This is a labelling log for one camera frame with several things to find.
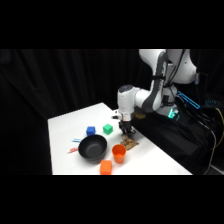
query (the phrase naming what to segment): cable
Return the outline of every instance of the cable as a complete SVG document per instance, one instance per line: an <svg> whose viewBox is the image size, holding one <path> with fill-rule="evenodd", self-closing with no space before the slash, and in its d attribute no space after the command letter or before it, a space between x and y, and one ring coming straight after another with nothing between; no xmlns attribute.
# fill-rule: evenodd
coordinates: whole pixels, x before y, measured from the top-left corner
<svg viewBox="0 0 224 224"><path fill-rule="evenodd" d="M196 93L197 93L198 102L199 102L199 106L200 106L200 112L201 112L202 121L203 121L204 137L206 138L206 129L204 126L206 122L204 121L204 118L203 118L203 112L202 112L202 108L201 108L201 99L200 99L199 92L198 92L198 85L196 85Z"/></svg>
<svg viewBox="0 0 224 224"><path fill-rule="evenodd" d="M220 116L221 116L221 118L222 118L222 123L223 123L223 135L222 135L222 138L221 138L220 142L216 145L215 148L217 148L217 147L222 143L222 140L223 140L223 138L224 138L224 118L223 118L223 116L222 116L222 112L221 112L218 108L216 108L216 110L219 112L219 114L220 114Z"/></svg>
<svg viewBox="0 0 224 224"><path fill-rule="evenodd" d="M211 155L211 158L210 158L210 162L209 162L209 166L208 166L208 170L204 173L204 175L206 175L208 172L209 172L209 170L210 170L210 168L211 168L211 165L212 165L212 159L213 159L213 156L214 156L214 152L215 152L215 148L216 148L216 136L215 136L215 134L214 134L214 132L213 131L211 131L211 133L213 134L213 136L214 136L214 147L213 147L213 149L212 149L212 155Z"/></svg>
<svg viewBox="0 0 224 224"><path fill-rule="evenodd" d="M186 51L186 49L183 49L183 51L182 51L182 53L181 53L180 61L179 61L179 63L178 63L178 66L175 67L175 68L177 68L177 69L175 70L175 73L174 73L173 77L171 78L171 75L172 75L173 72L174 72L174 70L173 70L172 74L170 75L170 78L169 78L168 83L171 83L171 82L173 81L173 79L175 78L175 76L176 76L176 74L177 74L177 71L178 71L178 69L179 69L179 67L180 67L180 63L181 63L181 61L182 61L182 59L183 59L183 56L184 56L185 51Z"/></svg>
<svg viewBox="0 0 224 224"><path fill-rule="evenodd" d="M173 98L174 98L174 102L177 104L177 101L176 101L176 99L175 99L174 94L173 94ZM199 144L199 141L198 141L198 139L197 139L195 133L194 133L193 130L191 129L191 126L190 126L190 124L188 123L187 119L185 118L184 114L182 113L180 107L179 107L179 111L180 111L182 117L184 118L185 122L187 123L189 130L190 130L191 133L193 134L193 136L194 136L194 138L195 138L195 140L196 140L198 146L201 148L201 145Z"/></svg>

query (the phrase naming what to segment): table surface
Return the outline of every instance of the table surface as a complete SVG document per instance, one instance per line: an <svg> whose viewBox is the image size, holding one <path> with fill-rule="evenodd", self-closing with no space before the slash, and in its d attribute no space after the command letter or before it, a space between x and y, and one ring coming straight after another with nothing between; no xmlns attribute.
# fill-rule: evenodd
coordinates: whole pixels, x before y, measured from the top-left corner
<svg viewBox="0 0 224 224"><path fill-rule="evenodd" d="M191 175L137 130L134 139L139 145L127 151L123 164L115 163L112 148L122 141L122 132L111 114L112 110L100 103L48 120L53 175L100 175L100 164L85 161L79 152L68 154L79 145L72 140L84 139L89 126L95 126L96 134L107 140L104 160L112 161L112 175ZM103 132L106 124L114 128L110 135Z"/></svg>

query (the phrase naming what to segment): cube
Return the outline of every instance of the cube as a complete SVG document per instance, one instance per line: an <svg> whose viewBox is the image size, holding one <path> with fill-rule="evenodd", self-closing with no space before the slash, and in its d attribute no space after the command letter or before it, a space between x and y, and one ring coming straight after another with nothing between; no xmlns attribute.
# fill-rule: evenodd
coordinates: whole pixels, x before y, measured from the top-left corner
<svg viewBox="0 0 224 224"><path fill-rule="evenodd" d="M96 134L96 129L95 129L95 127L88 127L88 128L87 128L87 131L86 131L86 134L87 134L87 136L95 135L95 134Z"/></svg>
<svg viewBox="0 0 224 224"><path fill-rule="evenodd" d="M102 160L100 167L100 174L111 175L111 172L112 172L112 162L108 160Z"/></svg>
<svg viewBox="0 0 224 224"><path fill-rule="evenodd" d="M109 135L113 132L113 127L111 125L107 124L103 127L103 131L104 131L104 133Z"/></svg>

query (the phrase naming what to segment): green block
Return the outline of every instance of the green block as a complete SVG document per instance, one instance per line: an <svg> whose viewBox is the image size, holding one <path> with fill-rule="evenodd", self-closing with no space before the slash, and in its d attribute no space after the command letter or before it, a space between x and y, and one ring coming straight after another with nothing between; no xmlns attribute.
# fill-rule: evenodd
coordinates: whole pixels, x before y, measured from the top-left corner
<svg viewBox="0 0 224 224"><path fill-rule="evenodd" d="M103 127L103 131L104 131L104 133L109 135L113 132L113 127L111 125L107 124L106 126Z"/></svg>

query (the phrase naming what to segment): black curtain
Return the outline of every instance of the black curtain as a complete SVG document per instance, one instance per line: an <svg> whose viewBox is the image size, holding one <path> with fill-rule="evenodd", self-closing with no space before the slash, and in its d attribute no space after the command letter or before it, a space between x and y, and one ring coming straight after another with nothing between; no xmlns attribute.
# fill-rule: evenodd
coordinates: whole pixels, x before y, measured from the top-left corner
<svg viewBox="0 0 224 224"><path fill-rule="evenodd" d="M208 91L224 95L224 50L198 55ZM0 50L1 173L51 174L47 119L100 102L116 109L120 86L150 83L138 49Z"/></svg>

